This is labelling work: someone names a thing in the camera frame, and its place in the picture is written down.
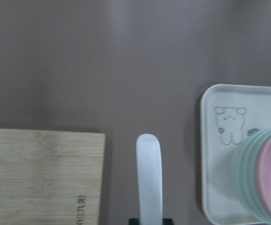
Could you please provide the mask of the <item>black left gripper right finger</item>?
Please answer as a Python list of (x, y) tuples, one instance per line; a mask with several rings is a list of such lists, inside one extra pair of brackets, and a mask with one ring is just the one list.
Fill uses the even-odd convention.
[(164, 218), (162, 225), (173, 225), (173, 219), (172, 218)]

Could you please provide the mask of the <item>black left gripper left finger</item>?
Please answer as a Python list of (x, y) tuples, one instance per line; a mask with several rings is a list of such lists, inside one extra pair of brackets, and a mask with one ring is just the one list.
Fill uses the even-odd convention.
[(128, 220), (128, 225), (140, 225), (139, 218), (130, 218)]

